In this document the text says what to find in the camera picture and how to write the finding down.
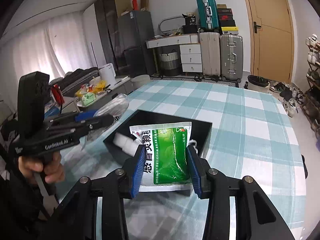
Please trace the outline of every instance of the human hand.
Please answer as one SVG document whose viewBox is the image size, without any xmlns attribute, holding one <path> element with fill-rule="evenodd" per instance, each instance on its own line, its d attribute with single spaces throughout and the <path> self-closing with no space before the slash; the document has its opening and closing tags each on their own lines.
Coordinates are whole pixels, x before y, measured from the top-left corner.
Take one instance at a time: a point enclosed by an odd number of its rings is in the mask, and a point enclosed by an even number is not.
<svg viewBox="0 0 320 240">
<path fill-rule="evenodd" d="M 52 156 L 52 161 L 43 167 L 43 164 L 40 160 L 36 158 L 31 158 L 27 156 L 19 157 L 19 170 L 23 174 L 23 176 L 29 181 L 31 184 L 37 184 L 35 177 L 33 176 L 33 171 L 41 172 L 44 169 L 45 182 L 55 183 L 64 181 L 65 172 L 63 169 L 61 161 L 60 152 L 54 152 Z"/>
</svg>

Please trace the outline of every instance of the drawer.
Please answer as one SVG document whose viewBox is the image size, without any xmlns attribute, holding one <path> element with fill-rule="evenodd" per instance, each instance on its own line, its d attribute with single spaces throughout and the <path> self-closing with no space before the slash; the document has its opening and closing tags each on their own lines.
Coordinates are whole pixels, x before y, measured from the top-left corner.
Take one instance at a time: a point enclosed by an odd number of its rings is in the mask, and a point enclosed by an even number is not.
<svg viewBox="0 0 320 240">
<path fill-rule="evenodd" d="M 202 63 L 201 54 L 181 54 L 181 63 Z"/>
<path fill-rule="evenodd" d="M 194 64 L 194 63 L 182 64 L 182 71 L 202 73 L 202 64 Z"/>
<path fill-rule="evenodd" d="M 180 45 L 181 54 L 201 54 L 200 44 Z"/>
<path fill-rule="evenodd" d="M 147 48 L 148 49 L 167 46 L 167 45 L 168 45 L 168 38 L 147 41 Z"/>
<path fill-rule="evenodd" d="M 191 43 L 190 35 L 168 37 L 166 40 L 168 40 L 168 45 Z"/>
<path fill-rule="evenodd" d="M 190 41 L 191 43 L 198 43 L 198 34 L 196 35 L 190 35 Z"/>
</svg>

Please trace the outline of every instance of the metal screw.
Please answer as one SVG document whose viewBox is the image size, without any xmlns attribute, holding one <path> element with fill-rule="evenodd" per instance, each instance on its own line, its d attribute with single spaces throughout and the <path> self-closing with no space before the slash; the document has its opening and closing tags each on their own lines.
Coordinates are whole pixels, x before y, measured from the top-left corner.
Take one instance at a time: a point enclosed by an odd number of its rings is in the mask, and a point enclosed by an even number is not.
<svg viewBox="0 0 320 240">
<path fill-rule="evenodd" d="M 250 176 L 245 176 L 245 177 L 244 177 L 244 180 L 245 180 L 246 182 L 248 182 L 248 183 L 253 182 L 253 178 L 250 177 Z"/>
<path fill-rule="evenodd" d="M 117 175 L 122 175 L 122 174 L 124 174 L 124 169 L 116 169 L 115 173 Z"/>
<path fill-rule="evenodd" d="M 212 175 L 218 174 L 218 170 L 217 170 L 217 169 L 214 169 L 214 168 L 209 169 L 208 172 L 209 172 L 210 174 L 212 174 Z"/>
<path fill-rule="evenodd" d="M 86 177 L 86 176 L 84 176 L 84 177 L 81 177 L 80 178 L 80 183 L 82 183 L 82 184 L 85 184 L 85 183 L 87 183 L 88 182 L 88 177 Z"/>
</svg>

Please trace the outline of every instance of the silver suitcase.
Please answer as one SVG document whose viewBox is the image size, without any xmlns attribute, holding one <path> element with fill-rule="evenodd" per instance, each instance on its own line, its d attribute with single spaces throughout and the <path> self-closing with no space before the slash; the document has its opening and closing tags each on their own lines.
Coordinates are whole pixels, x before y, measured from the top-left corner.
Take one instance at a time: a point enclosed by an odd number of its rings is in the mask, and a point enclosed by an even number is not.
<svg viewBox="0 0 320 240">
<path fill-rule="evenodd" d="M 233 34 L 220 36 L 221 76 L 222 80 L 241 82 L 243 71 L 243 41 L 242 37 Z"/>
<path fill-rule="evenodd" d="M 199 37 L 203 74 L 220 76 L 220 34 L 200 33 Z"/>
</svg>

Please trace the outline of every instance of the patterned rug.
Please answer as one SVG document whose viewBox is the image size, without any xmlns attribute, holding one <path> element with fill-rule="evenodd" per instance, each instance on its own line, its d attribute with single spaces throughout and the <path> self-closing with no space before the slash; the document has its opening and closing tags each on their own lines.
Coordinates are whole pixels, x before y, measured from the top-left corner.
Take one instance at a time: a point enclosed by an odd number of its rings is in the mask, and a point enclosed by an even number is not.
<svg viewBox="0 0 320 240">
<path fill-rule="evenodd" d="M 191 82 L 199 82 L 196 81 L 194 78 L 187 78 L 187 77 L 154 77 L 150 76 L 151 80 L 180 80 L 180 81 L 191 81 Z M 220 81 L 220 80 L 211 80 L 211 79 L 202 79 L 202 82 L 206 83 L 214 83 L 214 84 L 221 84 L 223 86 L 228 86 L 228 87 L 239 87 L 239 84 L 237 82 L 232 82 L 232 81 Z"/>
</svg>

